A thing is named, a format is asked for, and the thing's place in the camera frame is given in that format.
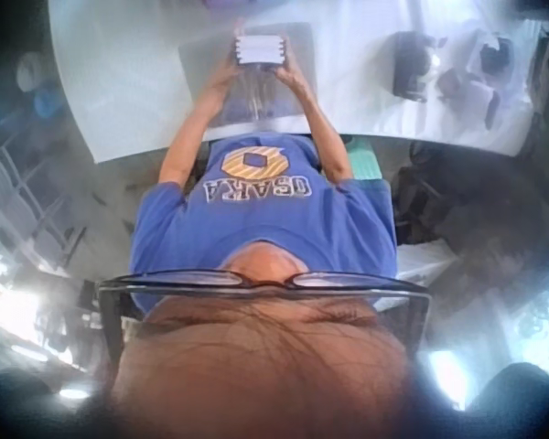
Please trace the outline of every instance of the eyeglass frame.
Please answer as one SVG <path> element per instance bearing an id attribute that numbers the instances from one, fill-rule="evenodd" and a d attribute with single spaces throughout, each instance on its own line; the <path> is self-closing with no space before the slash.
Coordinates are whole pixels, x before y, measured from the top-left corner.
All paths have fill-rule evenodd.
<path id="1" fill-rule="evenodd" d="M 191 283 L 171 283 L 171 282 L 159 282 L 159 281 L 139 281 L 135 279 L 136 276 L 152 276 L 164 273 L 225 273 L 228 275 L 235 275 L 242 281 L 242 284 L 227 285 L 227 284 L 191 284 Z M 338 276 L 359 276 L 361 278 L 381 279 L 390 281 L 393 285 L 386 285 L 384 287 L 366 287 L 362 285 L 325 285 L 325 286 L 300 286 L 294 284 L 293 281 L 305 274 L 326 274 L 326 275 L 338 275 Z M 273 294 L 272 288 L 282 291 L 282 293 Z M 163 291 L 154 291 L 155 289 L 162 288 Z M 268 288 L 269 293 L 262 293 L 261 290 Z M 211 289 L 212 291 L 203 292 L 201 290 Z M 120 357 L 124 350 L 124 334 L 122 330 L 122 315 L 119 309 L 119 297 L 120 294 L 151 294 L 164 297 L 176 296 L 176 297 L 204 297 L 204 298 L 221 298 L 221 299 L 233 299 L 233 300 L 253 300 L 257 298 L 278 298 L 284 300 L 308 300 L 308 299 L 321 299 L 321 298 L 341 298 L 341 297 L 358 297 L 358 298 L 418 298 L 426 299 L 422 302 L 425 304 L 425 309 L 422 311 L 423 318 L 420 322 L 416 322 L 416 325 L 411 323 L 411 319 L 407 319 L 407 335 L 410 336 L 414 327 L 421 327 L 418 331 L 417 341 L 411 345 L 405 345 L 407 353 L 412 357 L 423 336 L 425 334 L 426 322 L 429 317 L 429 309 L 431 305 L 431 295 L 429 295 L 428 289 L 417 284 L 412 284 L 406 281 L 392 279 L 389 277 L 363 274 L 363 273 L 344 273 L 344 272 L 309 272 L 298 273 L 290 276 L 283 283 L 266 281 L 266 282 L 254 282 L 243 274 L 231 272 L 227 270 L 204 270 L 204 269 L 185 269 L 185 270 L 163 270 L 150 273 L 138 273 L 127 274 L 119 276 L 107 281 L 102 281 L 96 285 L 96 291 L 98 296 L 98 302 L 100 306 L 100 313 L 102 316 L 102 326 L 104 338 L 108 348 L 108 355 L 110 361 L 117 368 L 120 363 Z"/>

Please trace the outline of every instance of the white table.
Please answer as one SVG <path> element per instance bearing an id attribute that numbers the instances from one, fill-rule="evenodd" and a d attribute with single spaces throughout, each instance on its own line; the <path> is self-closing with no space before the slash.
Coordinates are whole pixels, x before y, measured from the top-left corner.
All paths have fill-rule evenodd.
<path id="1" fill-rule="evenodd" d="M 533 116 L 526 90 L 540 24 L 510 18 L 507 0 L 293 0 L 253 5 L 247 26 L 308 22 L 315 44 L 318 99 L 340 133 L 464 145 L 505 155 L 522 147 Z M 53 46 L 70 108 L 96 162 L 167 147 L 192 105 L 181 44 L 233 29 L 240 12 L 208 10 L 198 0 L 49 0 Z M 428 86 L 428 102 L 393 96 L 390 35 L 422 30 L 450 36 L 452 62 L 461 29 L 509 36 L 520 50 L 522 90 L 499 125 L 468 127 Z M 307 133 L 302 116 L 213 128 L 206 140 L 250 131 Z"/>

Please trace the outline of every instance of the shirt sleeve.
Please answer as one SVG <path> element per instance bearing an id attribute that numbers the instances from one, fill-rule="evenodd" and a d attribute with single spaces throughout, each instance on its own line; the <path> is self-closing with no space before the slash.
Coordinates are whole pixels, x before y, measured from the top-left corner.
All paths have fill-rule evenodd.
<path id="1" fill-rule="evenodd" d="M 338 190 L 347 199 L 354 245 L 365 263 L 363 271 L 373 267 L 381 276 L 394 277 L 396 266 L 396 233 L 390 185 L 382 179 L 343 180 Z"/>
<path id="2" fill-rule="evenodd" d="M 158 243 L 167 234 L 178 208 L 184 204 L 183 191 L 177 183 L 161 183 L 143 198 L 136 215 L 130 258 L 131 273 L 146 272 L 155 258 Z"/>

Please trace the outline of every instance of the hand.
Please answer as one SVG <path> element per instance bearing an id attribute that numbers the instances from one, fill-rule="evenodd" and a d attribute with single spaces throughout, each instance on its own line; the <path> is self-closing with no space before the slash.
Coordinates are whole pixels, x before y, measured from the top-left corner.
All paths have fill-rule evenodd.
<path id="1" fill-rule="evenodd" d="M 289 40 L 284 37 L 285 40 L 285 64 L 282 67 L 276 68 L 274 71 L 275 76 L 284 83 L 291 91 L 296 95 L 299 100 L 305 97 L 310 97 L 312 92 L 309 87 L 309 83 L 303 76 L 303 72 L 299 68 L 299 64 L 296 61 L 295 53 L 291 48 Z"/>
<path id="2" fill-rule="evenodd" d="M 198 97 L 196 109 L 206 112 L 210 117 L 216 116 L 223 108 L 228 91 L 240 73 L 232 53 L 218 63 L 211 74 L 201 95 Z"/>

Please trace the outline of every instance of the white tabletop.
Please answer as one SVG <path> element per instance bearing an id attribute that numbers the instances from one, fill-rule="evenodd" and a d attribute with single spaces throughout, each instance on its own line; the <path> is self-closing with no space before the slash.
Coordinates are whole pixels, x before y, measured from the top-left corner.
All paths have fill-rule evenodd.
<path id="1" fill-rule="evenodd" d="M 512 17 L 507 0 L 271 0 L 248 6 L 248 27 L 311 25 L 318 100 L 343 134 L 405 137 L 516 155 L 533 105 L 526 78 L 540 25 Z M 199 0 L 49 0 L 53 46 L 70 108 L 94 160 L 167 147 L 191 109 L 180 45 L 229 29 L 239 9 L 209 10 Z M 501 32 L 518 51 L 520 89 L 491 130 L 469 126 L 439 100 L 392 95 L 389 36 L 421 30 L 449 37 L 439 52 L 452 65 L 473 28 Z M 256 130 L 308 133 L 303 116 L 212 128 L 206 140 Z"/>

